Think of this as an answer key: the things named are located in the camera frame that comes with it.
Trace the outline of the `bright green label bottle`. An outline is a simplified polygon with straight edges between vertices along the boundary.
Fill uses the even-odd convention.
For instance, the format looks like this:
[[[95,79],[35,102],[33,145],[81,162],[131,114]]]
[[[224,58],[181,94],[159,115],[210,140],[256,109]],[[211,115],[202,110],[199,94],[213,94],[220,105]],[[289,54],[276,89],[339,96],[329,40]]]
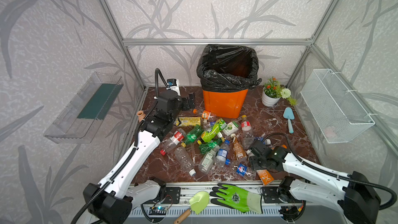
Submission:
[[[226,127],[227,123],[222,118],[218,119],[211,128],[205,130],[199,136],[197,143],[199,145],[209,143],[215,136],[218,135],[218,133],[220,133]]]

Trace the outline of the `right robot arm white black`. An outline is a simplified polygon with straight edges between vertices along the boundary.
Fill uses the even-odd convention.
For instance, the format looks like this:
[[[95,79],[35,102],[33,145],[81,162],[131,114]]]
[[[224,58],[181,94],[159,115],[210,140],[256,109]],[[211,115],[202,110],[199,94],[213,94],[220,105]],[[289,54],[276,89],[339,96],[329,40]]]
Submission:
[[[284,202],[308,201],[342,213],[353,224],[376,223],[381,199],[365,175],[337,172],[259,140],[251,144],[248,154],[255,170],[289,173],[277,189]]]

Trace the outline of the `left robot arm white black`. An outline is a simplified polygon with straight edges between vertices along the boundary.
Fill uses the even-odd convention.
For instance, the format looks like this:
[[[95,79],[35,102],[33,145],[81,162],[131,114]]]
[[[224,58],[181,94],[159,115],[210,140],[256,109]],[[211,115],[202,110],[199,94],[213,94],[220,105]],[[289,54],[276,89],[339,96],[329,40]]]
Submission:
[[[163,187],[158,179],[148,180],[132,189],[130,184],[147,158],[170,133],[180,112],[195,108],[195,96],[190,93],[181,97],[176,91],[167,89],[157,95],[156,100],[138,124],[134,144],[99,183],[90,183],[84,189],[85,205],[72,223],[77,223],[88,211],[98,218],[99,224],[123,224],[131,210],[158,197]]]

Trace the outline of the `yellow label tea bottle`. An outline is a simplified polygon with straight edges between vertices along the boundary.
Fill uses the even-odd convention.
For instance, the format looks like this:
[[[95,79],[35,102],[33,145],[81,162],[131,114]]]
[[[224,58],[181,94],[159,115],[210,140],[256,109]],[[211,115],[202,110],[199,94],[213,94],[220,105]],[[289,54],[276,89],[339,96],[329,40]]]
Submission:
[[[201,117],[178,117],[174,122],[177,127],[194,127],[201,125]]]

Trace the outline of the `orange white label juice bottle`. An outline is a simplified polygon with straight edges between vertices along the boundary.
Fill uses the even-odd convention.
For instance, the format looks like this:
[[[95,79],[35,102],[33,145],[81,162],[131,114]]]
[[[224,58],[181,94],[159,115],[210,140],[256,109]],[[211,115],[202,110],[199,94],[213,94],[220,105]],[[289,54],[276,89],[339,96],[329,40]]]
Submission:
[[[262,183],[264,186],[272,183],[274,181],[274,178],[270,174],[268,170],[256,170],[258,176],[260,177]]]

